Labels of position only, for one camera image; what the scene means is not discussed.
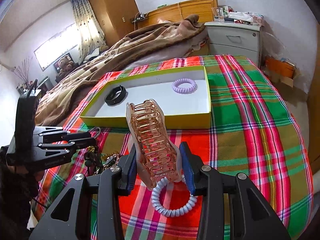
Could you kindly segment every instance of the wooden wardrobe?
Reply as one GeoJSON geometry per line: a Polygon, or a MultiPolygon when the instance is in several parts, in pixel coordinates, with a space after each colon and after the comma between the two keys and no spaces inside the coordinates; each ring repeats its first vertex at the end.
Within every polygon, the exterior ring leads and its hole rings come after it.
{"type": "Polygon", "coordinates": [[[138,13],[135,0],[89,0],[89,2],[109,47],[134,31],[134,24],[130,19],[138,13]]]}

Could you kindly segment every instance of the jewelry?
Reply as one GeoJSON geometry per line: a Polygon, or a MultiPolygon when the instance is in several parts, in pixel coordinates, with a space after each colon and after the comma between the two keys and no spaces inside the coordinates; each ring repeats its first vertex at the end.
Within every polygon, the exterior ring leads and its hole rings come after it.
{"type": "MultiPolygon", "coordinates": [[[[167,186],[169,180],[167,177],[164,177],[161,179],[159,182],[157,182],[157,186],[153,188],[152,193],[151,193],[151,202],[152,206],[157,210],[161,215],[166,216],[166,217],[179,217],[183,216],[184,214],[188,213],[192,208],[196,205],[197,202],[197,197],[198,196],[193,196],[190,194],[190,198],[188,202],[181,208],[177,209],[167,209],[164,208],[163,205],[161,205],[159,196],[161,190],[167,186]]],[[[185,184],[186,179],[184,178],[184,175],[182,175],[182,182],[185,184]]]]}
{"type": "Polygon", "coordinates": [[[84,153],[84,160],[84,165],[87,167],[88,176],[90,176],[90,173],[96,173],[102,168],[102,161],[100,154],[98,153],[97,146],[87,147],[87,152],[84,153]]]}
{"type": "Polygon", "coordinates": [[[104,101],[108,104],[108,106],[114,106],[119,104],[125,98],[126,94],[127,91],[125,88],[123,86],[118,86],[110,91],[110,93],[104,98],[104,101]]]}
{"type": "MultiPolygon", "coordinates": [[[[119,160],[120,160],[120,154],[117,151],[113,152],[113,155],[106,158],[106,162],[103,164],[101,172],[107,170],[108,168],[110,168],[114,165],[117,165],[119,160]]],[[[100,168],[98,168],[94,172],[94,175],[100,174],[101,172],[100,172],[100,168]]]]}
{"type": "Polygon", "coordinates": [[[193,92],[196,89],[196,82],[190,78],[182,78],[182,79],[178,79],[175,82],[172,83],[172,89],[174,92],[178,93],[178,94],[188,94],[193,92]],[[183,83],[189,83],[191,84],[191,87],[188,88],[179,88],[179,86],[183,83]]]}

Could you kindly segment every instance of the blue gripper pad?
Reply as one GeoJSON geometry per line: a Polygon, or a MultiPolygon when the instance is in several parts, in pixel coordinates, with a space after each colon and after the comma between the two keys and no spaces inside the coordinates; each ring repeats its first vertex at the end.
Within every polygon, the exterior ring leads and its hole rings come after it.
{"type": "Polygon", "coordinates": [[[179,150],[182,158],[182,170],[184,173],[184,178],[186,179],[186,185],[191,195],[194,195],[196,192],[195,186],[195,176],[191,167],[189,157],[192,156],[188,144],[186,142],[180,143],[179,150]]]}
{"type": "Polygon", "coordinates": [[[128,171],[128,183],[126,187],[128,194],[130,194],[134,188],[136,177],[137,177],[137,161],[136,161],[136,152],[134,152],[133,160],[130,164],[130,168],[128,171]]]}

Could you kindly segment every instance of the plastic bag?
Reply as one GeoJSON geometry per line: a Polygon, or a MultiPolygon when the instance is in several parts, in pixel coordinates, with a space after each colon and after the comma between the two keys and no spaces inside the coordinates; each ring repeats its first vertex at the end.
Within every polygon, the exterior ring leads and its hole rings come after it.
{"type": "Polygon", "coordinates": [[[236,20],[253,22],[252,16],[244,12],[228,12],[228,16],[229,18],[236,19],[236,20]]]}
{"type": "Polygon", "coordinates": [[[290,54],[283,43],[274,35],[262,32],[263,39],[263,57],[270,56],[277,60],[290,61],[290,54]]]}

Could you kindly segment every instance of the wooden headboard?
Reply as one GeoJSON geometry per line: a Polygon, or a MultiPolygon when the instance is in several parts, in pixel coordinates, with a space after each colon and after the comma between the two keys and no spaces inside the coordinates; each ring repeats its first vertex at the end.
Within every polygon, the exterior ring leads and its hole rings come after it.
{"type": "Polygon", "coordinates": [[[212,22],[213,14],[211,8],[218,7],[218,0],[189,0],[168,5],[148,13],[148,19],[138,22],[142,28],[159,23],[159,20],[179,22],[190,14],[198,14],[198,22],[212,22]]]}

